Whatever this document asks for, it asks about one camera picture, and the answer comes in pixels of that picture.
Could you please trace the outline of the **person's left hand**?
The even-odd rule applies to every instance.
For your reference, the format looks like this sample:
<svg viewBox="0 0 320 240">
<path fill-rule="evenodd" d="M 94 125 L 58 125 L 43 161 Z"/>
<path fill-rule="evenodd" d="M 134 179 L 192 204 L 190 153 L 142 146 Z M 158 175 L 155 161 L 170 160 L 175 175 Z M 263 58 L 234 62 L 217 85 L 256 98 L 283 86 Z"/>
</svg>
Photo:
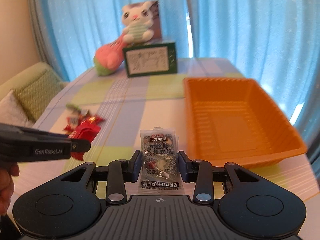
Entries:
<svg viewBox="0 0 320 240">
<path fill-rule="evenodd" d="M 6 215 L 10 206 L 11 197 L 14 192 L 14 182 L 12 177 L 17 177 L 20 174 L 20 169 L 17 163 L 13 163 L 10 170 L 1 168 L 0 175 L 0 214 Z"/>
</svg>

